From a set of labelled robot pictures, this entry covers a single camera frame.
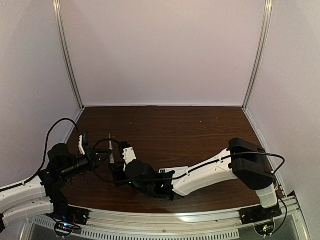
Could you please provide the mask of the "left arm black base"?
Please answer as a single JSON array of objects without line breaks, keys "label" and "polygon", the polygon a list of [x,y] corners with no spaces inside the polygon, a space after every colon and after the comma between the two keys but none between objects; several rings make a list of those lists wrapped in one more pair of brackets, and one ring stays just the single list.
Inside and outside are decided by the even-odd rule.
[{"label": "left arm black base", "polygon": [[83,225],[87,224],[90,211],[86,208],[71,206],[65,199],[53,201],[53,212],[46,215],[55,220],[66,221],[70,224]]}]

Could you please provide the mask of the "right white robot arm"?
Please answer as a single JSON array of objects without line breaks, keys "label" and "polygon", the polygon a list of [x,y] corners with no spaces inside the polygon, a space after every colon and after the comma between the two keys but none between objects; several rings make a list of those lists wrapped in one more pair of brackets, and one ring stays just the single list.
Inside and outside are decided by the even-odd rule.
[{"label": "right white robot arm", "polygon": [[240,180],[257,194],[263,209],[278,204],[275,171],[268,160],[271,154],[241,138],[229,140],[227,148],[196,165],[158,171],[138,160],[127,142],[120,143],[119,150],[122,161],[109,163],[114,184],[129,185],[146,197],[174,201],[221,182]]}]

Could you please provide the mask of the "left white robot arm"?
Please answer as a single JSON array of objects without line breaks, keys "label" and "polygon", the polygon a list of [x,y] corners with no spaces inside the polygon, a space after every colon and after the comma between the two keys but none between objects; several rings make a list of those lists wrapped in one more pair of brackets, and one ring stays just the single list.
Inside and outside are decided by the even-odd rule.
[{"label": "left white robot arm", "polygon": [[111,154],[112,150],[107,148],[89,148],[75,156],[65,143],[56,144],[48,152],[46,169],[36,173],[32,180],[0,189],[0,229],[38,215],[70,218],[69,201],[62,188],[69,179],[96,170]]}]

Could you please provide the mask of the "white remote control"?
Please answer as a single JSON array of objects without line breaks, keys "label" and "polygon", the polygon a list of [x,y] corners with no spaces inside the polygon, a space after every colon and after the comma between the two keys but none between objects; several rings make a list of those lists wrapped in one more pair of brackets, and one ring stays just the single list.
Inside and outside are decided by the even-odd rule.
[{"label": "white remote control", "polygon": [[[167,170],[167,173],[161,174],[160,170]],[[161,168],[161,169],[159,169],[158,173],[164,179],[178,180],[178,179],[185,177],[188,174],[188,170],[189,170],[188,166],[171,167],[171,168]]]}]

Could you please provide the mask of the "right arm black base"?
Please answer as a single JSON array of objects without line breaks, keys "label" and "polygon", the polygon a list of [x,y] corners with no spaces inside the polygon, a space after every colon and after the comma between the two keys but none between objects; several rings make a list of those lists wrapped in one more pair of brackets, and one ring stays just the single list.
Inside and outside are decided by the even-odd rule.
[{"label": "right arm black base", "polygon": [[275,217],[279,217],[282,215],[282,210],[279,204],[270,208],[263,208],[262,205],[257,205],[241,208],[239,210],[239,215],[241,223],[243,225],[248,225],[266,220],[272,220]]}]

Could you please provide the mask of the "clear handle screwdriver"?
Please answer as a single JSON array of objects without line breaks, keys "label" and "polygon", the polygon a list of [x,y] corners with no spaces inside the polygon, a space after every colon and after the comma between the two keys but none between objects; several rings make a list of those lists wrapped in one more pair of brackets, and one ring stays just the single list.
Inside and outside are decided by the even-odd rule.
[{"label": "clear handle screwdriver", "polygon": [[115,163],[114,153],[113,153],[113,141],[109,140],[109,150],[111,151],[111,154],[109,156],[109,162],[111,164]]}]

